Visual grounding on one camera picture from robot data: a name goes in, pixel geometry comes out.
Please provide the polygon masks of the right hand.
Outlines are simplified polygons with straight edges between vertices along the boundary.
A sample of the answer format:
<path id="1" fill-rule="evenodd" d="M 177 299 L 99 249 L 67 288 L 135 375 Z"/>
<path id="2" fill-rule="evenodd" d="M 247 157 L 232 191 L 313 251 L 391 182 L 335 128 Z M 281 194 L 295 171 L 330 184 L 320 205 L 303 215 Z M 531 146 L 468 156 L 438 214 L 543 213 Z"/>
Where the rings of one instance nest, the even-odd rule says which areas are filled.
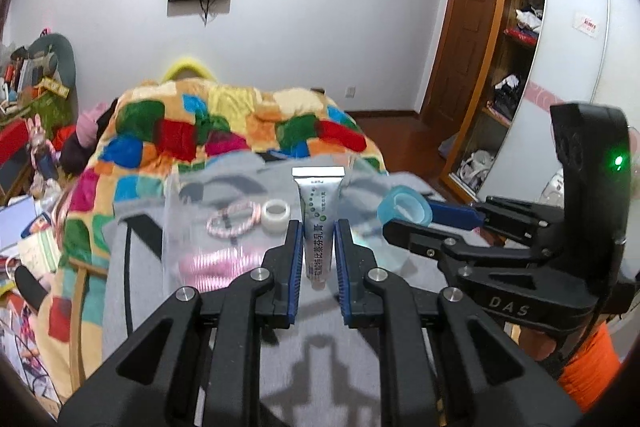
<path id="1" fill-rule="evenodd" d="M 526 352 L 526 355 L 540 362 L 552 355 L 556 348 L 556 341 L 543 332 L 522 327 L 518 336 L 518 346 Z"/>

